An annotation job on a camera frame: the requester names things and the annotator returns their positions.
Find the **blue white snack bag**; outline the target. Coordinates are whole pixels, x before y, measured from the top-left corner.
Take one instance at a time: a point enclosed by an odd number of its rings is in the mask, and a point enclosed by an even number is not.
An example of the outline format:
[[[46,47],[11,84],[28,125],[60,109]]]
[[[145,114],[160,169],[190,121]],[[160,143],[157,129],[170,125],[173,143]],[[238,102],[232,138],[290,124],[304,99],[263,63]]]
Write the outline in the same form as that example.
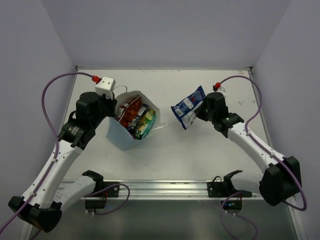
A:
[[[171,106],[171,110],[177,120],[186,130],[197,118],[195,111],[201,106],[205,98],[205,92],[200,85],[192,94],[185,97],[179,103]]]

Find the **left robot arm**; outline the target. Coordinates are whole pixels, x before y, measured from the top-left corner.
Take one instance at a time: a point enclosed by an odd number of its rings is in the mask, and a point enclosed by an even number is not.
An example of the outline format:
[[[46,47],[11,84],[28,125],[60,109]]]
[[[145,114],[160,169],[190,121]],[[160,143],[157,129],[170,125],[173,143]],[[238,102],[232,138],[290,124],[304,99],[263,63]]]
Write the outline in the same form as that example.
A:
[[[57,136],[58,145],[40,174],[22,196],[13,196],[8,203],[21,220],[48,233],[57,226],[63,212],[79,199],[103,193],[103,176],[91,170],[85,171],[67,189],[58,192],[58,187],[95,136],[99,124],[106,117],[115,116],[116,104],[112,91],[84,92],[79,96],[75,110]]]

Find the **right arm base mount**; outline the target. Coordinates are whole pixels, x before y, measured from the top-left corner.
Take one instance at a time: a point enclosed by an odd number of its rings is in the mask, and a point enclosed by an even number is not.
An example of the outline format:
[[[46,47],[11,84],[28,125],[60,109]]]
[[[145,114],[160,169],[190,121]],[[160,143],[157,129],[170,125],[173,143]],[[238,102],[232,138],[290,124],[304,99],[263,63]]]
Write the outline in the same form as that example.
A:
[[[242,173],[242,170],[235,170],[226,174],[223,178],[217,175],[212,181],[206,183],[207,192],[209,198],[227,198],[232,194],[238,192],[232,184],[232,177]],[[226,203],[223,203],[221,200],[221,206],[225,211],[229,211],[232,214],[238,214],[243,207],[242,198],[251,198],[253,194],[249,191],[244,191],[241,194],[238,194],[236,200],[228,200]]]

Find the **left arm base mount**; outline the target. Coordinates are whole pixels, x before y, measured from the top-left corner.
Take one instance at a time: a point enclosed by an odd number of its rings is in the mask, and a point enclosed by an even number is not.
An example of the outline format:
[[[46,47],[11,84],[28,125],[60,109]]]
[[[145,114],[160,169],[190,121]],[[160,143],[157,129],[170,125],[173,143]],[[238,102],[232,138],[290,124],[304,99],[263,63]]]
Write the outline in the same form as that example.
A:
[[[119,182],[117,181],[104,181],[104,177],[99,173],[96,173],[92,170],[87,170],[83,174],[83,176],[87,176],[93,179],[95,182],[95,187],[92,193],[99,192],[111,185],[115,185],[104,192],[93,195],[94,198],[99,198],[98,200],[85,200],[84,206],[88,212],[96,212],[97,210],[102,210],[106,207],[107,197],[117,198],[119,195]]]

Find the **light blue paper bag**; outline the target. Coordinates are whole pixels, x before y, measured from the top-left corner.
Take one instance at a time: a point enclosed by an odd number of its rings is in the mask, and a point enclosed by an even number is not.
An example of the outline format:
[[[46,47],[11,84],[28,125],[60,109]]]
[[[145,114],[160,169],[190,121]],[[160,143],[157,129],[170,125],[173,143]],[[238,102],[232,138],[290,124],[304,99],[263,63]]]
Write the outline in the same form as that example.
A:
[[[160,122],[160,109],[141,91],[126,91],[115,99],[115,116],[108,121],[106,138],[119,150],[140,145],[167,126]]]

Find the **yellow green Fox's candy bag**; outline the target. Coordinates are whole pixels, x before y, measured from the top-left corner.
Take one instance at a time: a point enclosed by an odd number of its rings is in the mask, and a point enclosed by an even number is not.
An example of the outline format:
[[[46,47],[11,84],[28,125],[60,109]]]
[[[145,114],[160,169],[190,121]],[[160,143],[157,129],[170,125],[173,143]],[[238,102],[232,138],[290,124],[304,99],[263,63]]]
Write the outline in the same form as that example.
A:
[[[147,136],[147,134],[150,132],[155,119],[156,119],[156,111],[155,110],[147,111],[135,126],[133,136],[137,140],[144,139]]]

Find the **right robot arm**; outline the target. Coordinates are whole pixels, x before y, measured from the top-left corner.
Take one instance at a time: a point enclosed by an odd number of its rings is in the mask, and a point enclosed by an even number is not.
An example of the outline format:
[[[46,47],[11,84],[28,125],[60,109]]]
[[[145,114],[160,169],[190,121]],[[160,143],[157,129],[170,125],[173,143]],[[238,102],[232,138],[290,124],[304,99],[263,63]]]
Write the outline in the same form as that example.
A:
[[[235,170],[215,183],[213,189],[222,189],[227,196],[238,192],[258,193],[271,206],[285,202],[302,192],[300,163],[272,149],[236,113],[231,113],[225,97],[220,92],[209,93],[196,110],[197,118],[211,122],[214,129],[238,145],[258,166],[262,176],[245,177],[242,170]]]

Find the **green mint candy bag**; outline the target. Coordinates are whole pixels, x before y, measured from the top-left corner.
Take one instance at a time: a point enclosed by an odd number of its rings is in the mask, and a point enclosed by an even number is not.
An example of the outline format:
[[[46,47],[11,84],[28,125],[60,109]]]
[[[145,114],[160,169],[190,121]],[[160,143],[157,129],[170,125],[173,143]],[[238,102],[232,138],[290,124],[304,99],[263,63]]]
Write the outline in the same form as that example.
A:
[[[152,119],[149,119],[147,117],[141,119],[141,121],[137,124],[134,136],[137,140],[141,140],[146,137],[146,135],[151,130],[151,127],[153,126],[154,122],[156,120],[156,117],[153,117]]]

